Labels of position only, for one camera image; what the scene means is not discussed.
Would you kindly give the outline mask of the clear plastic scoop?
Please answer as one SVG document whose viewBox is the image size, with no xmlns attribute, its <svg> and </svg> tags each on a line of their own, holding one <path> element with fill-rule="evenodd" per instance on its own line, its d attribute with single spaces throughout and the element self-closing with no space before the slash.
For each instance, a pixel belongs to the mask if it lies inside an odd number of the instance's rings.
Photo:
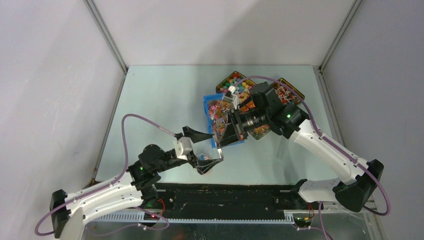
<svg viewBox="0 0 424 240">
<path fill-rule="evenodd" d="M 289 146 L 289 140 L 286 139 L 285 137 L 282 137 L 276 152 L 276 159 L 279 161 L 283 161 L 285 159 L 286 156 L 286 152 Z"/>
</svg>

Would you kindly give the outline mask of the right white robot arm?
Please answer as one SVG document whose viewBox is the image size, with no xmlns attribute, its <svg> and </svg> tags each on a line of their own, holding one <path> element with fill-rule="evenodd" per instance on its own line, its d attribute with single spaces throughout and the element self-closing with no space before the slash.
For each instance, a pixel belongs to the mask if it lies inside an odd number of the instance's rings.
<svg viewBox="0 0 424 240">
<path fill-rule="evenodd" d="M 374 190 L 380 186 L 384 165 L 368 161 L 347 150 L 327 136 L 312 116 L 293 103 L 281 102 L 275 89 L 266 82 L 250 89 L 250 96 L 239 103 L 230 86 L 222 99 L 233 104 L 226 112 L 224 132 L 216 143 L 218 149 L 248 137 L 248 132 L 267 125 L 279 136 L 299 144 L 320 158 L 337 175 L 335 179 L 300 180 L 291 194 L 291 204 L 304 209 L 312 202 L 338 202 L 352 212 L 360 212 Z"/>
</svg>

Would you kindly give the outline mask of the silver jar lid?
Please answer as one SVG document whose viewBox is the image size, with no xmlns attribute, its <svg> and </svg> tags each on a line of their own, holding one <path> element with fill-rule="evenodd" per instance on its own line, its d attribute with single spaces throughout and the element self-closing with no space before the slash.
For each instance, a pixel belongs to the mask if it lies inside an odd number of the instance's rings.
<svg viewBox="0 0 424 240">
<path fill-rule="evenodd" d="M 216 148 L 216 150 L 217 150 L 219 159 L 224 160 L 223 150 L 221 148 Z"/>
</svg>

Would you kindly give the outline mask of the blue plastic candy bin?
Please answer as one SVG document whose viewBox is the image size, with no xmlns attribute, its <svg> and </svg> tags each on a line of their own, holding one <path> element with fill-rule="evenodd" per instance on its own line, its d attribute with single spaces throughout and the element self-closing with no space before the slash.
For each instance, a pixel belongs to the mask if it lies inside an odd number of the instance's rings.
<svg viewBox="0 0 424 240">
<path fill-rule="evenodd" d="M 212 148 L 216 148 L 223 137 L 228 121 L 227 112 L 234 109 L 232 102 L 223 100 L 224 93 L 205 95 L 203 97 L 203 108 L 207 119 L 207 129 L 210 134 L 216 136 L 211 140 Z"/>
</svg>

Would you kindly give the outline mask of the clear plastic jar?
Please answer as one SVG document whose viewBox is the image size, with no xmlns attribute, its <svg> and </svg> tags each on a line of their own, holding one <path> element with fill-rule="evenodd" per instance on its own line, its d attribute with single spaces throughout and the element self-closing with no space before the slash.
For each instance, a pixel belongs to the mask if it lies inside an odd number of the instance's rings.
<svg viewBox="0 0 424 240">
<path fill-rule="evenodd" d="M 200 153 L 196 155 L 197 159 L 201 163 L 205 163 L 206 161 L 212 160 L 212 156 L 207 153 Z"/>
</svg>

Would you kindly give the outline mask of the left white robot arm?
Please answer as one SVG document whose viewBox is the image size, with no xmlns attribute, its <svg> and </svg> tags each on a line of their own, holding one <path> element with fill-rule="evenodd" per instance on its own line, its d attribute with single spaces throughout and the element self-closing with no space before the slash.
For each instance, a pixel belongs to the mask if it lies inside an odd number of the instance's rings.
<svg viewBox="0 0 424 240">
<path fill-rule="evenodd" d="M 62 238 L 76 211 L 81 212 L 80 222 L 86 225 L 101 216 L 127 208 L 153 209 L 159 201 L 155 184 L 164 171 L 190 164 L 203 175 L 223 161 L 222 157 L 201 160 L 194 153 L 193 144 L 209 139 L 216 142 L 214 134 L 199 132 L 188 126 L 182 130 L 175 136 L 172 149 L 165 151 L 156 144 L 149 144 L 138 155 L 138 160 L 122 174 L 79 192 L 55 191 L 50 201 L 54 237 Z"/>
</svg>

